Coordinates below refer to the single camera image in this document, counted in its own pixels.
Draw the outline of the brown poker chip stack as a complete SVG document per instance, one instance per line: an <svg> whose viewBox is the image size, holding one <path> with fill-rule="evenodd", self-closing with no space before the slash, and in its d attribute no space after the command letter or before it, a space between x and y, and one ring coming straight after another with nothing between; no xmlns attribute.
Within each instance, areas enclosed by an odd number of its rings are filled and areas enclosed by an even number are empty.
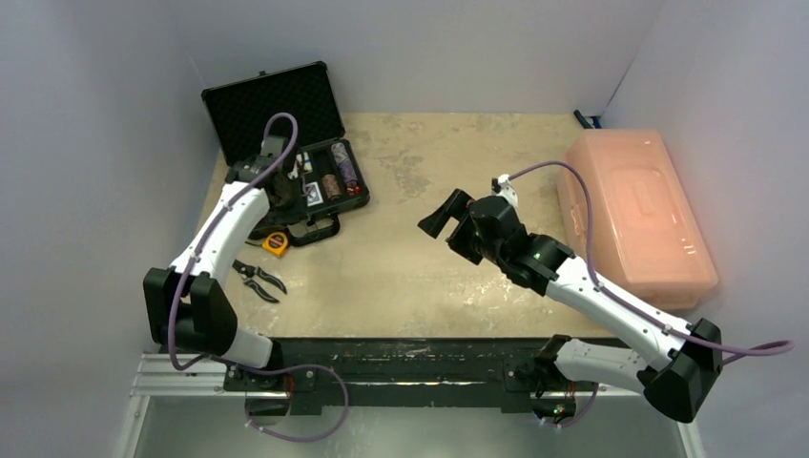
<svg viewBox="0 0 809 458"><path fill-rule="evenodd" d="M328 200L335 200L342 196L342 188L335 175L324 175L322 177L322 185L325 196Z"/></svg>

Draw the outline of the black poker set case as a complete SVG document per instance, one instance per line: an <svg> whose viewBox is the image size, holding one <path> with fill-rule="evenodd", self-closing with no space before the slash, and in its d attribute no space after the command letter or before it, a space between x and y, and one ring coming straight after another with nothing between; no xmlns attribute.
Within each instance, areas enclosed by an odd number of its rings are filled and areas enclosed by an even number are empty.
<svg viewBox="0 0 809 458"><path fill-rule="evenodd" d="M325 63L318 61L277 73L260 73L205 89L200 97L229 167L226 181L255 177L266 159L259 154L262 141L269 135L278 135L295 143L294 160L284 165L283 171L290 178L300 177L303 191L308 182L320 185L323 204L312 207L306 204L305 216L299 221L271 220L267 213L250 233L250 243L260 245L276 231L285 232L294 247L334 237L341 229L340 215L364 207L370 200L359 163L344 136L345 128ZM336 142L344 144L363 188L354 196L346 193L347 187L331 153L331 145ZM303 152L311 158L312 173L298 170L297 155ZM328 200L325 196L322 177L327 174L335 175L340 183L342 196L338 199Z"/></svg>

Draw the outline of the blue orange chip stack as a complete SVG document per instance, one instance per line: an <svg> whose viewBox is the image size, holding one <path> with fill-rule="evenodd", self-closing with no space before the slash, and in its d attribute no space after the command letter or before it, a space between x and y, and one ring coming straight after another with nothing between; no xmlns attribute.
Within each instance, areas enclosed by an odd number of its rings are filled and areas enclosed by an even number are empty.
<svg viewBox="0 0 809 458"><path fill-rule="evenodd" d="M334 157L335 162L340 165L346 161L349 161L347 150L343 143L336 142L331 145L331 153Z"/></svg>

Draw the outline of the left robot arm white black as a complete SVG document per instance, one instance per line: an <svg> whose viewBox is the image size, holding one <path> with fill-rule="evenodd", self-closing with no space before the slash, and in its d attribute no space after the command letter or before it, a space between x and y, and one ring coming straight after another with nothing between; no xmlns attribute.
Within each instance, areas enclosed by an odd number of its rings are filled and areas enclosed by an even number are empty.
<svg viewBox="0 0 809 458"><path fill-rule="evenodd" d="M247 371L262 390L283 381L288 369L280 344L240 324L223 285L242 245L270 210L267 182L285 176L282 168L294 157L286 149L267 157L255 177L225 182L215 209L185 250L168 267L147 272L143 290L150 332L166 346L174 369L212 359Z"/></svg>

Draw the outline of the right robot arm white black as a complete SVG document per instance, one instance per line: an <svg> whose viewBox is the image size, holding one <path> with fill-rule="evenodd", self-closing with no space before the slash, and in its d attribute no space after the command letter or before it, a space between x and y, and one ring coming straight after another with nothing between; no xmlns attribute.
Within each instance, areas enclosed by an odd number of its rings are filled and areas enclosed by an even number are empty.
<svg viewBox="0 0 809 458"><path fill-rule="evenodd" d="M446 239L453 252L475 265L490 261L512 283L588 316L625 344L617 348L557 337L535 364L542 385L611 385L641 394L672 420L695 419L723 369L715 323L690 323L591 273L564 243L529 232L503 197L474 199L456 189L418 226L437 238L451 219L458 222Z"/></svg>

